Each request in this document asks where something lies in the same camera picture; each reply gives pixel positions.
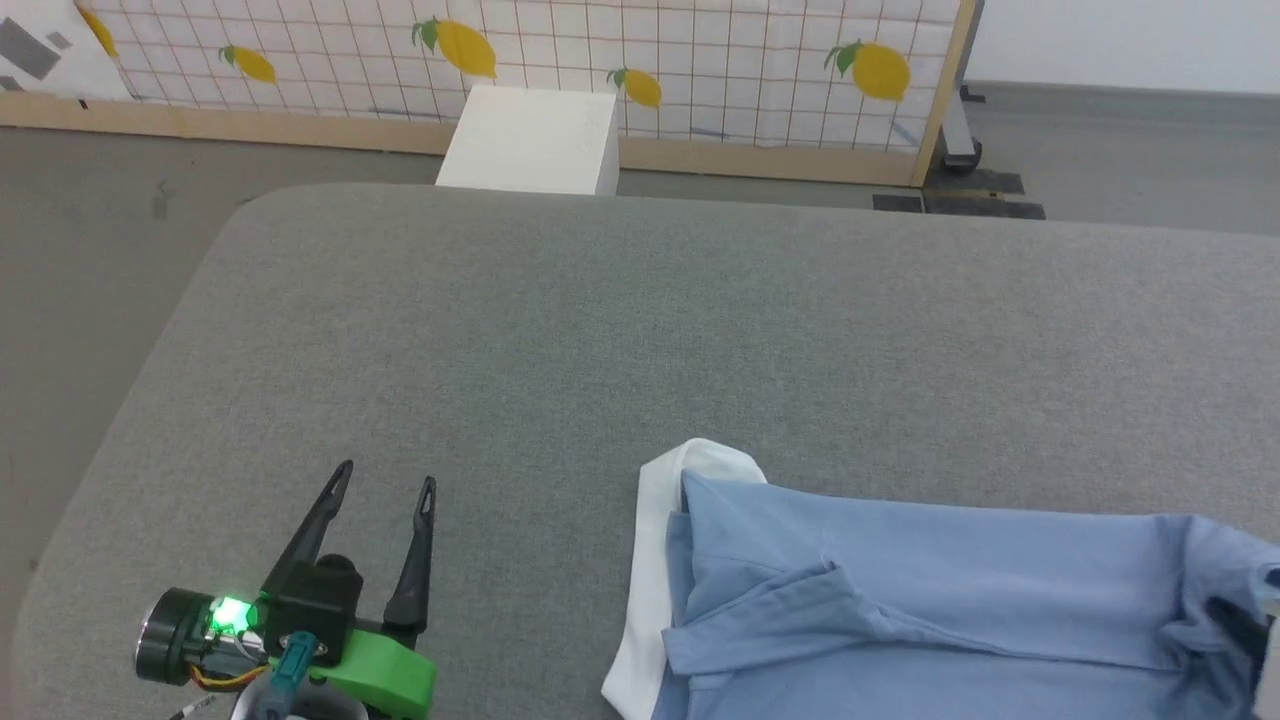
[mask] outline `yellow lemon print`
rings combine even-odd
[[[636,105],[644,105],[645,108],[662,105],[662,86],[658,85],[658,81],[653,79],[652,74],[644,70],[631,70],[627,68],[609,70],[609,74],[604,76],[604,82],[612,82],[620,88],[626,87],[627,97],[635,100]]]
[[[97,19],[97,15],[95,15],[93,13],[90,13],[83,8],[76,8],[76,9],[81,12],[81,15],[84,18],[84,22],[88,23],[88,28],[93,31],[95,36],[97,36],[97,41],[102,44],[102,49],[106,50],[106,54],[115,58],[116,56],[115,40],[111,37],[111,31],[106,29],[106,26],[102,24],[102,20]]]
[[[498,77],[498,58],[493,46],[483,35],[470,27],[451,19],[438,20],[434,17],[425,23],[413,24],[413,45],[417,38],[435,53],[436,42],[440,53],[454,68],[468,76]]]
[[[269,63],[266,58],[259,55],[248,47],[228,45],[218,51],[218,56],[227,60],[227,64],[233,68],[239,65],[242,73],[256,79],[257,82],[269,82],[275,85],[275,68],[271,67],[271,63]]]
[[[861,41],[842,47],[836,46],[827,53],[827,60],[822,67],[831,64],[832,58],[836,59],[840,77],[845,77],[849,65],[854,67],[854,85],[868,97],[901,102],[908,86],[911,85],[911,68],[892,47]]]

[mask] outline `gray fabric surface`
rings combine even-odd
[[[18,716],[164,717],[137,623],[250,594],[334,465],[376,616],[439,478],[435,717],[608,717],[639,466],[1280,539],[1280,241],[397,186],[223,231],[45,555]]]

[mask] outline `blue garment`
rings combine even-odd
[[[686,471],[654,720],[1245,720],[1280,548],[1198,516],[822,497]]]

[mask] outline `wooden board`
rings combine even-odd
[[[974,5],[974,0],[961,3],[919,155],[623,137],[620,141],[621,164],[627,169],[920,187],[955,90]],[[0,126],[426,155],[443,155],[453,137],[452,124],[142,102],[82,102],[28,92],[0,94]]]

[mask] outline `yellow wire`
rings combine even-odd
[[[239,678],[232,678],[229,680],[211,680],[206,678],[204,673],[200,671],[200,667],[196,667],[195,665],[191,666],[191,674],[193,678],[196,678],[196,682],[200,683],[201,685],[210,688],[227,688],[230,685],[241,685],[261,675],[265,671],[266,671],[266,665],[262,665],[250,670],[248,673],[244,673]]]

